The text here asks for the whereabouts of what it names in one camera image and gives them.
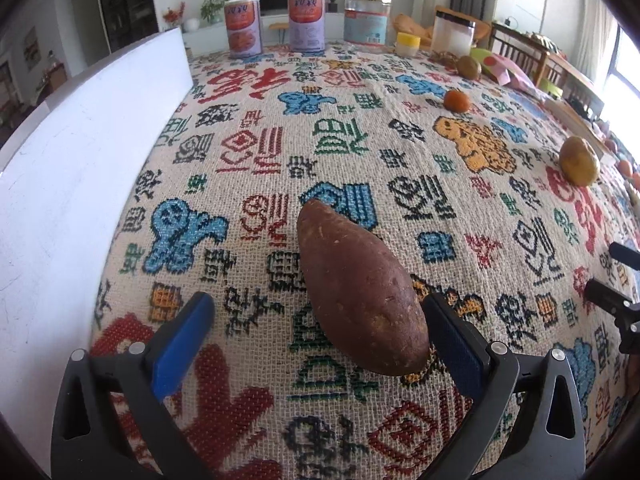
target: orange chair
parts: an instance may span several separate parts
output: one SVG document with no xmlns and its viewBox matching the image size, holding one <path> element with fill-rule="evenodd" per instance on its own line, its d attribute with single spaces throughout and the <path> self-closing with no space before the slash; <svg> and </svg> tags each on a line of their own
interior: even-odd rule
<svg viewBox="0 0 640 480">
<path fill-rule="evenodd" d="M 463 14 L 462 12 L 457 12 L 456 10 L 447 9 L 447 7 L 436 6 L 436 12 L 446 12 L 447 14 L 453 14 L 454 16 L 459 16 L 460 18 L 465 18 L 470 22 L 474 22 L 476 24 L 476 28 L 474 30 L 474 44 L 478 44 L 478 41 L 486 38 L 489 33 L 491 33 L 491 25 L 483 22 L 482 20 L 478 20 L 473 16 L 469 16 L 468 14 Z M 420 48 L 423 50 L 431 49 L 431 38 L 433 37 L 433 26 L 429 28 L 421 27 L 418 23 L 405 15 L 398 14 L 393 22 L 394 28 L 396 32 L 405 32 L 407 34 L 413 34 L 414 36 L 420 37 Z"/>
</svg>

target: wall picture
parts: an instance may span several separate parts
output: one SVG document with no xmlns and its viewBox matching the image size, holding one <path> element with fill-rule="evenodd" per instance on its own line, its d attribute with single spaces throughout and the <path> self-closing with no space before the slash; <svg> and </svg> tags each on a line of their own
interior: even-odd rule
<svg viewBox="0 0 640 480">
<path fill-rule="evenodd" d="M 42 58 L 40 56 L 40 47 L 38 46 L 38 37 L 36 36 L 36 28 L 31 27 L 31 30 L 24 38 L 24 62 L 27 64 L 29 72 L 35 67 Z"/>
</svg>

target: black lid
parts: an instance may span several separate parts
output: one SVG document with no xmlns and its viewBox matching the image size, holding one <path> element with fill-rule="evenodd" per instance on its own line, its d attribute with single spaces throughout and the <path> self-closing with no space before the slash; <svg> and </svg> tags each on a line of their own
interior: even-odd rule
<svg viewBox="0 0 640 480">
<path fill-rule="evenodd" d="M 465 25 L 465 27 L 469 28 L 476 28 L 476 22 L 472 22 L 471 20 L 467 20 L 466 18 L 460 18 L 460 16 L 456 16 L 455 14 L 442 12 L 441 10 L 436 11 L 436 18 L 444 18 L 449 22 L 458 23 L 459 25 Z"/>
</svg>

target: window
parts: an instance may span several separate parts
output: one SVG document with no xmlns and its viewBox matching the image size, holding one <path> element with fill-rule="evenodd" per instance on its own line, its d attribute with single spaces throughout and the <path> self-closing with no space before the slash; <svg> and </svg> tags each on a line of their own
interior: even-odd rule
<svg viewBox="0 0 640 480">
<path fill-rule="evenodd" d="M 618 27 L 616 46 L 604 85 L 602 118 L 636 160 L 640 160 L 640 52 Z"/>
</svg>

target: woven fabric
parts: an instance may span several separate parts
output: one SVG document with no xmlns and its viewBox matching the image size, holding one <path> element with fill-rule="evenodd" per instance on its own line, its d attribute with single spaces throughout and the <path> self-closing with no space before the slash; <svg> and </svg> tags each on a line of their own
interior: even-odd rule
<svg viewBox="0 0 640 480">
<path fill-rule="evenodd" d="M 623 181 L 589 189 L 558 167 L 565 132 L 535 102 L 418 55 L 284 47 L 194 59 L 194 86 L 159 136 L 114 234 L 95 307 L 94 354 L 151 338 L 191 295 L 216 318 L 166 405 L 225 479 L 416 478 L 471 407 L 434 354 L 419 374 L 362 370 L 316 323 L 296 218 L 320 198 L 379 236 L 420 295 L 446 295 L 487 340 L 565 350 L 588 457 L 625 408 L 611 316 L 583 299 L 596 277 L 637 299 L 607 254 L 638 245 Z M 471 97 L 465 114 L 447 89 Z M 136 455 L 152 462 L 116 398 Z M 481 467 L 518 410 L 511 403 Z"/>
</svg>

